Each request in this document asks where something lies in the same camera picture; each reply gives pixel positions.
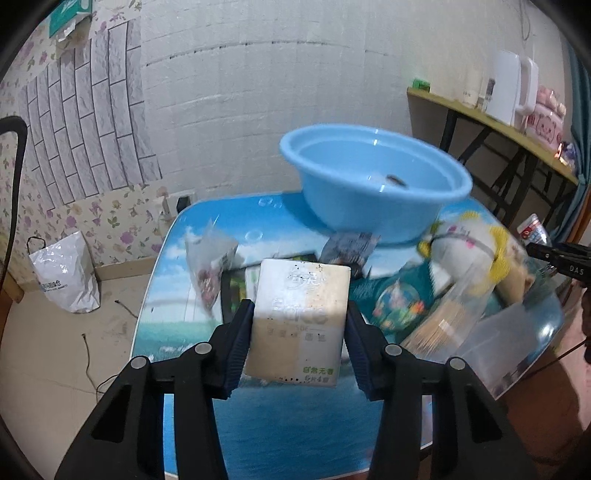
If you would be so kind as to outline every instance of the white kettle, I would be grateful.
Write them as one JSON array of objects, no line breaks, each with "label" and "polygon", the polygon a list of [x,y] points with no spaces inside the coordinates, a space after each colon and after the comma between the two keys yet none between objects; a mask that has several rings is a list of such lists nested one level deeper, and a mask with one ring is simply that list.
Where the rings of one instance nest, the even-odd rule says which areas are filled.
[{"label": "white kettle", "polygon": [[495,86],[486,113],[520,128],[522,120],[534,112],[538,74],[538,66],[531,58],[510,51],[497,52],[493,67]]}]

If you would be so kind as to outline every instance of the green box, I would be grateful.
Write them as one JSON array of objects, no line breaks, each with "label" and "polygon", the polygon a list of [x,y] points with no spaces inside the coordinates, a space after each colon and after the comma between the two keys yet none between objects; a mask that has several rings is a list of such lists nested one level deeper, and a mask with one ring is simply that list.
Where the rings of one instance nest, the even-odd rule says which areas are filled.
[{"label": "green box", "polygon": [[64,0],[49,16],[49,36],[60,31],[70,34],[78,22],[92,13],[92,0]]},{"label": "green box", "polygon": [[426,80],[414,79],[413,80],[413,88],[416,88],[419,90],[425,90],[426,92],[429,92],[431,90],[431,84]]}]

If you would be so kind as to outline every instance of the white brick wall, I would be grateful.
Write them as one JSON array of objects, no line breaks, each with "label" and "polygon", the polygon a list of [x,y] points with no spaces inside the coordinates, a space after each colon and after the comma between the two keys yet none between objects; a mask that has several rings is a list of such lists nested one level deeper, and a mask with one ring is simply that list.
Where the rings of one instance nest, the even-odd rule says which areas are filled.
[{"label": "white brick wall", "polygon": [[31,133],[25,164],[45,209],[161,178],[145,124],[140,32],[137,18],[102,31],[20,91]]},{"label": "white brick wall", "polygon": [[295,189],[278,155],[287,131],[352,122],[411,134],[414,77],[455,97],[466,66],[499,49],[532,55],[564,92],[555,26],[518,0],[145,1],[146,121],[169,191],[202,196]]}]

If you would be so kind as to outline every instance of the cup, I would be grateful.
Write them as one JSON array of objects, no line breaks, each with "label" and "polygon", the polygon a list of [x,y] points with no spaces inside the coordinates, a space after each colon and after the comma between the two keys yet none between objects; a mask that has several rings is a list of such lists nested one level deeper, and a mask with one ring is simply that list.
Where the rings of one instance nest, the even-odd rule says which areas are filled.
[{"label": "cup", "polygon": [[474,67],[470,67],[466,71],[466,80],[464,82],[464,92],[462,95],[462,103],[475,107],[480,95],[480,87],[482,86],[482,71]]}]

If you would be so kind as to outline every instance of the blue plastic basin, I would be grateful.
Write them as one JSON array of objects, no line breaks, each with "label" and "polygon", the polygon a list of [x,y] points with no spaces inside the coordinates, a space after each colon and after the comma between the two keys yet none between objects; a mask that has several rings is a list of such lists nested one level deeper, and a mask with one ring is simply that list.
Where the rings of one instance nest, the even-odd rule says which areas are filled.
[{"label": "blue plastic basin", "polygon": [[299,171],[304,197],[326,225],[374,233],[382,242],[418,239],[444,205],[463,200],[472,189],[470,174],[453,157],[387,130],[312,125],[287,133],[279,148]]}]

